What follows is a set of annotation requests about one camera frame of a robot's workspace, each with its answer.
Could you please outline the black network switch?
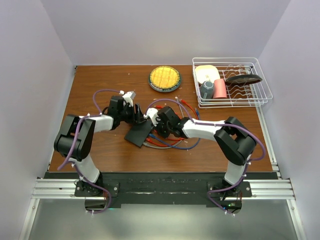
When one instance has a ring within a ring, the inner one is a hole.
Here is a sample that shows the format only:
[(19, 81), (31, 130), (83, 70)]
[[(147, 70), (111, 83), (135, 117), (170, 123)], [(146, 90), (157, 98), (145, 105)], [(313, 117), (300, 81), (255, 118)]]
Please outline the black network switch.
[(124, 139), (127, 142), (141, 148), (152, 129), (152, 121), (146, 120), (142, 123), (133, 125), (128, 133), (124, 136)]

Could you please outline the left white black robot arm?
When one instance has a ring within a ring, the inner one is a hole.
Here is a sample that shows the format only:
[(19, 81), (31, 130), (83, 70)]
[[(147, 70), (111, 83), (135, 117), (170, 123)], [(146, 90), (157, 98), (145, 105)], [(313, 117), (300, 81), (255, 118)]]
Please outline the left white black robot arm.
[(90, 154), (94, 134), (115, 130), (121, 122), (134, 126), (145, 120), (140, 105), (134, 104), (130, 96), (112, 96), (108, 107), (98, 115), (67, 115), (53, 144), (54, 150), (64, 157), (57, 169), (71, 164), (78, 172), (81, 188), (92, 196), (106, 196), (102, 173)]

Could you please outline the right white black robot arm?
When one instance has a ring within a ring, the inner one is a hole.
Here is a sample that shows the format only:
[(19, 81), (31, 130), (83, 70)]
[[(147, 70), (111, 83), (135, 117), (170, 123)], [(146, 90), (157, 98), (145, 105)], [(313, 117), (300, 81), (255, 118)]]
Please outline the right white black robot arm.
[(228, 160), (227, 171), (222, 180), (222, 187), (209, 193), (224, 192), (233, 197), (240, 190), (240, 183), (245, 178), (251, 155), (259, 139), (250, 133), (235, 117), (221, 121), (205, 121), (190, 117), (180, 118), (171, 107), (150, 108), (145, 117), (152, 121), (156, 132), (166, 138), (174, 135), (184, 139), (205, 139), (215, 141)]

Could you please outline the yellow round plate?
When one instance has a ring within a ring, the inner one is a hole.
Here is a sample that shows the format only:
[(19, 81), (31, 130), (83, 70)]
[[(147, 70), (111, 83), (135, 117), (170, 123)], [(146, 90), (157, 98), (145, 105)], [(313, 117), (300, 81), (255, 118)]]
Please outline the yellow round plate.
[(181, 81), (180, 73), (167, 65), (154, 68), (148, 77), (151, 88), (161, 93), (173, 92), (181, 85)]

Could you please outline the grey mug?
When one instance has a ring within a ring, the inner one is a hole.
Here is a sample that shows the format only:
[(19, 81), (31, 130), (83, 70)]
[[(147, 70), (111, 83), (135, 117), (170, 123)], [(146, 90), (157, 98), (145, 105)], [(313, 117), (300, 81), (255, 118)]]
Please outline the grey mug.
[(202, 99), (212, 99), (214, 95), (214, 88), (215, 85), (210, 80), (204, 81), (199, 90), (200, 90), (200, 97)]

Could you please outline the cream plate in rack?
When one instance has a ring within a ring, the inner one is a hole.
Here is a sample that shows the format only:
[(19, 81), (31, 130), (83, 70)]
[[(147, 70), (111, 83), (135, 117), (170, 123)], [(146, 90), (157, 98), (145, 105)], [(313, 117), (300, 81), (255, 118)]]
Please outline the cream plate in rack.
[(214, 83), (215, 80), (221, 78), (219, 70), (213, 65), (196, 66), (195, 77), (199, 85), (202, 85), (205, 81), (210, 81)]

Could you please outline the pink cup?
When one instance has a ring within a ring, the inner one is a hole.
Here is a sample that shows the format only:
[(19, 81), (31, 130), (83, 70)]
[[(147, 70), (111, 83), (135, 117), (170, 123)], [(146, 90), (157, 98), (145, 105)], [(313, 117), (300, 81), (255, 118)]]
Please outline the pink cup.
[(214, 92), (213, 99), (226, 99), (227, 98), (227, 89), (225, 80), (220, 78), (214, 81)]

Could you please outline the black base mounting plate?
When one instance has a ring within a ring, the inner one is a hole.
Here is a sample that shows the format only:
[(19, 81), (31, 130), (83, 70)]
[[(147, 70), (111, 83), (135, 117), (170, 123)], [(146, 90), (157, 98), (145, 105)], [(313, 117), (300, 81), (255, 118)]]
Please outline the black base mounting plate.
[(123, 205), (205, 205), (214, 207), (211, 199), (222, 206), (251, 197), (248, 181), (226, 193), (222, 172), (114, 172), (102, 173), (98, 183), (112, 197), (110, 208)]

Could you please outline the dark brown plate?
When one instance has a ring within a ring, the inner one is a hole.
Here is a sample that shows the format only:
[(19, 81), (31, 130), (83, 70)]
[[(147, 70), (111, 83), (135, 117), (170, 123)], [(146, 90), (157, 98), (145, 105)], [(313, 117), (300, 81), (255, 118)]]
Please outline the dark brown plate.
[(246, 86), (261, 82), (263, 79), (256, 74), (240, 74), (227, 78), (225, 84), (228, 86)]

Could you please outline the aluminium frame rail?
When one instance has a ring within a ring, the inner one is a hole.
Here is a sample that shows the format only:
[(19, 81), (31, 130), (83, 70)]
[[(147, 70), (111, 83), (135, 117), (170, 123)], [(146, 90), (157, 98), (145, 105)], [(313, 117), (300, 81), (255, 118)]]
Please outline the aluminium frame rail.
[(289, 179), (278, 164), (270, 172), (251, 172), (251, 197), (236, 216), (216, 207), (185, 204), (124, 204), (101, 208), (101, 197), (80, 195), (75, 173), (47, 172), (35, 182), (22, 240), (304, 240), (306, 234)]

